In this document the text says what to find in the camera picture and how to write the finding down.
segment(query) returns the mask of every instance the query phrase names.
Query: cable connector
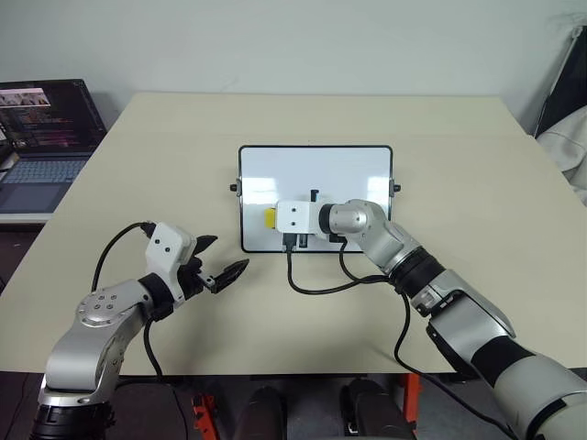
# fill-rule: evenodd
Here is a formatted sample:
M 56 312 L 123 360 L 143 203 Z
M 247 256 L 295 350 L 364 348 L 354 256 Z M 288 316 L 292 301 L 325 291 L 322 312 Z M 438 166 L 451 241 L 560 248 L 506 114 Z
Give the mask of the cable connector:
M 153 232 L 155 232 L 155 227 L 156 226 L 157 226 L 157 224 L 156 223 L 153 223 L 153 222 L 142 222 L 140 224 L 140 229 L 150 239 L 151 237 L 153 237 Z
M 283 234 L 283 245 L 285 246 L 285 252 L 293 252 L 295 250 L 295 244 L 297 243 L 297 234 L 285 233 Z

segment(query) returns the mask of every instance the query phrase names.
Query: whiteboard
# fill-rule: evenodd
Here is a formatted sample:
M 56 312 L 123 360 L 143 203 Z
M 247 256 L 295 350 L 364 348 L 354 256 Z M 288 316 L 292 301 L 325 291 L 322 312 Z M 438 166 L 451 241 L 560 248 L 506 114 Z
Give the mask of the whiteboard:
M 389 146 L 243 146 L 238 151 L 240 244 L 245 252 L 282 252 L 282 234 L 265 227 L 264 212 L 278 200 L 343 204 L 365 199 L 391 218 L 393 152 Z M 308 237 L 297 252 L 338 252 L 340 243 Z M 359 251 L 349 244 L 347 250 Z

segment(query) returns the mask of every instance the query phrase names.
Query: silver robotic arm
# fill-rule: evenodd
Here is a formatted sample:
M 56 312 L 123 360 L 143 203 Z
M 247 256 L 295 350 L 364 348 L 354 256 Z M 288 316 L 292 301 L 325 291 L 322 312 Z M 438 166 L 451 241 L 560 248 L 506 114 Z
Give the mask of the silver robotic arm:
M 520 439 L 587 438 L 587 382 L 519 346 L 504 313 L 390 223 L 378 204 L 279 201 L 275 210 L 275 228 L 290 237 L 357 243 L 396 291 L 429 316 L 426 332 L 450 365 L 489 385 Z
M 150 237 L 147 275 L 92 291 L 78 304 L 72 327 L 47 362 L 31 439 L 104 438 L 114 417 L 108 401 L 132 338 L 204 287 L 220 292 L 249 262 L 234 263 L 217 277 L 207 275 L 196 255 L 215 236 L 196 238 L 164 223 L 143 225 Z

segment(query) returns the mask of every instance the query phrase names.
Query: yellow object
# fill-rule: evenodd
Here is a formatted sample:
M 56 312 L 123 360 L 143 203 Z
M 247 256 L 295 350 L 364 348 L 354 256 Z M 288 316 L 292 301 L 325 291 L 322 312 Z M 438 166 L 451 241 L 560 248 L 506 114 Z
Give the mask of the yellow object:
M 265 210 L 265 227 L 275 229 L 275 208 Z

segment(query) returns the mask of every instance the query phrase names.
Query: white table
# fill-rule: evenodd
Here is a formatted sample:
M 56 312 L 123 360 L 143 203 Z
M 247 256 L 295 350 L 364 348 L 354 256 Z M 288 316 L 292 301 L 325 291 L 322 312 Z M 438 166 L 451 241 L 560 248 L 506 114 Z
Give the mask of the white table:
M 390 355 L 404 321 L 396 293 L 376 285 L 303 296 L 287 285 L 284 255 L 240 249 L 228 185 L 243 144 L 391 145 L 403 186 L 395 220 L 498 304 L 520 344 L 587 365 L 586 211 L 497 98 L 139 93 L 0 298 L 0 369 L 42 371 L 107 241 L 150 219 L 218 235 L 203 254 L 212 273 L 250 258 L 229 289 L 153 326 L 166 374 L 402 371 Z M 142 276 L 146 245 L 139 233 L 120 241 L 101 285 Z M 374 273 L 361 255 L 348 263 Z M 293 264 L 308 288 L 345 280 L 334 255 L 295 255 Z M 405 360 L 450 370 L 425 327 L 414 313 Z M 122 373 L 152 374 L 139 337 Z

